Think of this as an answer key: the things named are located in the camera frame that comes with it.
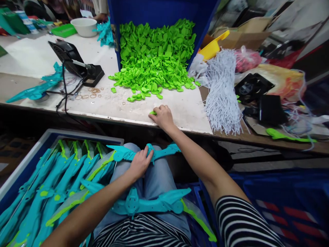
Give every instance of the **green tray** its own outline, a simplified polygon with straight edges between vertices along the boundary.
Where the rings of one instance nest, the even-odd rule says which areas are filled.
[[[67,37],[77,33],[77,31],[75,30],[74,26],[71,23],[62,25],[60,27],[56,27],[56,28],[52,29],[51,32],[54,35],[62,37],[62,38],[67,38]]]

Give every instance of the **green plastic handle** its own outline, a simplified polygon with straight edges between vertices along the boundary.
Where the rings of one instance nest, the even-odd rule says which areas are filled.
[[[313,140],[313,139],[289,137],[289,136],[286,136],[286,135],[280,133],[276,129],[272,129],[272,128],[266,129],[266,133],[268,133],[270,136],[272,136],[272,139],[274,139],[274,140],[276,140],[276,139],[288,139],[288,140],[291,140],[291,141],[299,141],[299,142],[317,142],[317,140]]]

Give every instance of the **red plastic bag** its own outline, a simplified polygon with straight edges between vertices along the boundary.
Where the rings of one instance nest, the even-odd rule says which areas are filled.
[[[235,51],[236,55],[236,67],[235,72],[243,73],[247,70],[257,67],[262,58],[258,52],[246,49],[245,46],[242,46],[241,49]]]

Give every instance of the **plastic bag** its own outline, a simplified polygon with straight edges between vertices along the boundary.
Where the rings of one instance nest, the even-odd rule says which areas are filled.
[[[251,69],[235,76],[234,85],[237,85],[249,73],[258,73],[275,85],[267,94],[279,95],[281,100],[295,102],[299,100],[298,92],[304,82],[304,74],[298,71],[285,69],[271,64],[260,64],[257,68]],[[303,97],[306,91],[304,87],[301,91]]]
[[[242,46],[241,49],[236,50],[235,55],[236,55],[235,72],[239,72],[239,73],[257,67],[262,61],[262,58],[258,52],[250,49],[247,50],[245,46]]]

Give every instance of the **black cable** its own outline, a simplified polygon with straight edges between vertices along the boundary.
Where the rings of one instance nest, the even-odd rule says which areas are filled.
[[[265,153],[277,153],[279,151],[276,150],[266,150],[267,148],[262,148],[262,149],[253,149],[253,148],[239,148],[237,153],[230,153],[230,155],[232,154],[238,154],[238,153],[253,153],[253,152],[257,152],[257,151],[262,151]]]
[[[57,113],[57,115],[59,116],[59,117],[61,117],[60,116],[60,114],[58,113],[58,108],[60,107],[60,105],[62,104],[62,102],[63,102],[63,100],[65,100],[65,105],[64,105],[64,110],[65,110],[65,113],[66,113],[66,115],[69,117],[69,118],[71,118],[72,120],[74,120],[74,121],[76,121],[78,124],[80,124],[80,125],[82,125],[84,128],[86,128],[86,126],[84,125],[84,124],[82,124],[81,122],[79,122],[78,120],[76,120],[75,118],[73,118],[73,116],[71,116],[69,113],[68,113],[68,111],[67,111],[67,108],[66,108],[66,105],[67,105],[67,101],[68,101],[68,92],[67,92],[67,89],[66,89],[66,82],[65,82],[65,62],[71,62],[71,60],[64,60],[63,61],[63,64],[62,64],[62,73],[63,73],[63,85],[64,85],[64,90],[65,90],[65,96],[64,96],[64,98],[62,98],[62,100],[58,103],[58,105],[56,106],[56,113]],[[75,89],[74,90],[72,90],[71,92],[70,92],[70,94],[71,93],[73,93],[76,89],[77,89],[77,87],[80,85],[80,83],[81,83],[81,81],[82,81],[83,79],[81,79],[80,81],[79,81],[79,83],[77,84],[77,86],[75,87]],[[89,133],[89,134],[91,134],[89,131],[87,131],[87,130],[83,130],[83,129],[81,129],[81,128],[79,128],[79,127],[77,127],[79,130],[81,130],[81,131],[84,131],[84,132],[87,132],[87,133]]]

